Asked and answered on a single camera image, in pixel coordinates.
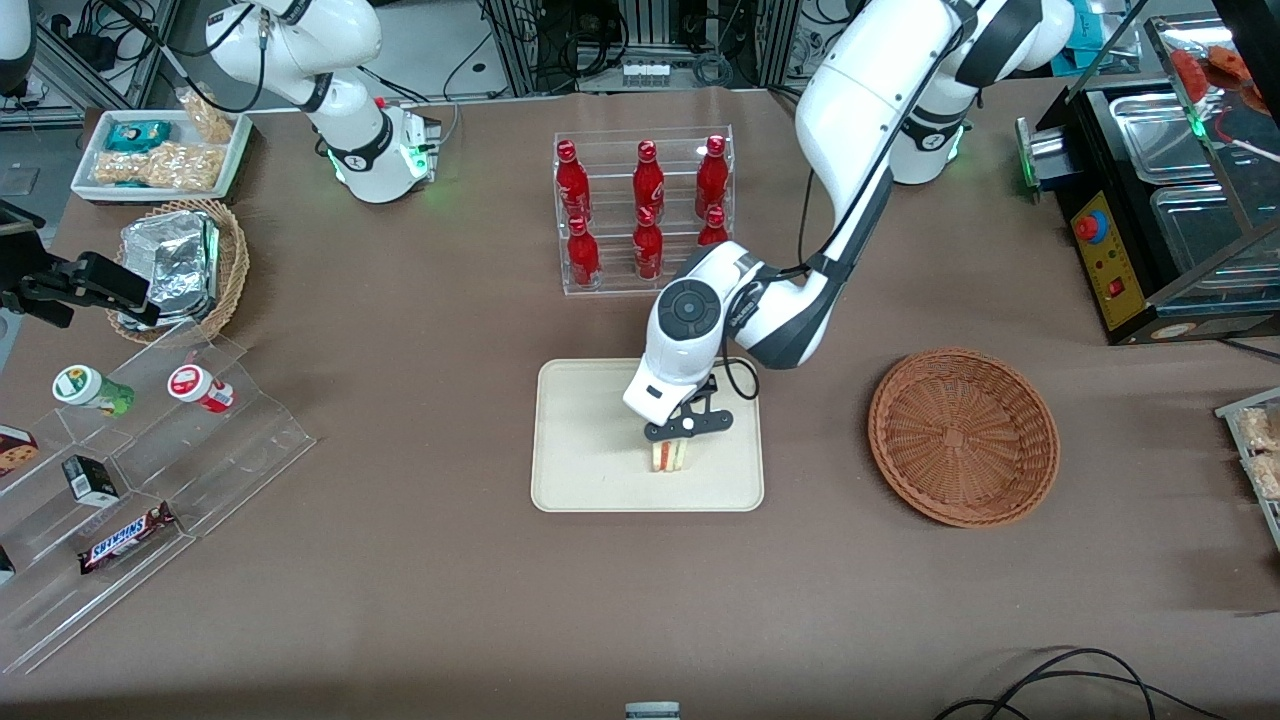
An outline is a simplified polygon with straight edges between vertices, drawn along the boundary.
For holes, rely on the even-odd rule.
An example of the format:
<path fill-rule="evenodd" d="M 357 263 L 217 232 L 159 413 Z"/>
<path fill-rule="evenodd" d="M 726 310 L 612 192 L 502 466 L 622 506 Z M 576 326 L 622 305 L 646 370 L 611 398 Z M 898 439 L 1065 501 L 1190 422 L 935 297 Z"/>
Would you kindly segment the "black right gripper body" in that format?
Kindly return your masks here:
<path fill-rule="evenodd" d="M 1 265 L 1 292 L 19 299 L 73 299 L 74 263 L 36 263 Z"/>

